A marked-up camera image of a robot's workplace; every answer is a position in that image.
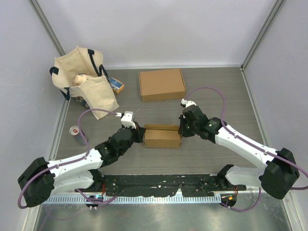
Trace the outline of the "large brown cardboard box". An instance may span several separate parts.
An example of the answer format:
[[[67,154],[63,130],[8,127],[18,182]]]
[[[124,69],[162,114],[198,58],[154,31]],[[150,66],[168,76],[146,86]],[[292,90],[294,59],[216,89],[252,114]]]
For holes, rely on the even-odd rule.
[[[179,68],[139,72],[139,83],[143,102],[182,99],[186,95]]]

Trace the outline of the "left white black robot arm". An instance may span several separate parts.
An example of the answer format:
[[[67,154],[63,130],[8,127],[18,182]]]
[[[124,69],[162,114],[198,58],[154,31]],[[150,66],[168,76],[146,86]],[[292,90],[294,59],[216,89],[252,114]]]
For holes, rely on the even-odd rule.
[[[142,143],[145,132],[138,124],[121,127],[107,141],[86,153],[56,161],[35,159],[17,180],[21,189],[18,207],[35,207],[50,196],[69,190],[99,191],[103,185],[99,169],[116,162],[134,143]]]

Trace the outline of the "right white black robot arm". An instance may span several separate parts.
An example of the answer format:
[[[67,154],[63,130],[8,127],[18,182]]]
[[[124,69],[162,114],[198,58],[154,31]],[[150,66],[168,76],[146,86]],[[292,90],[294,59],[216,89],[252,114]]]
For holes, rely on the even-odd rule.
[[[254,168],[226,165],[217,178],[223,190],[233,185],[262,188],[267,194],[283,199],[299,178],[293,153],[262,145],[237,132],[219,118],[207,118],[194,102],[182,103],[179,133],[188,138],[195,135],[203,140],[226,147],[254,164]]]

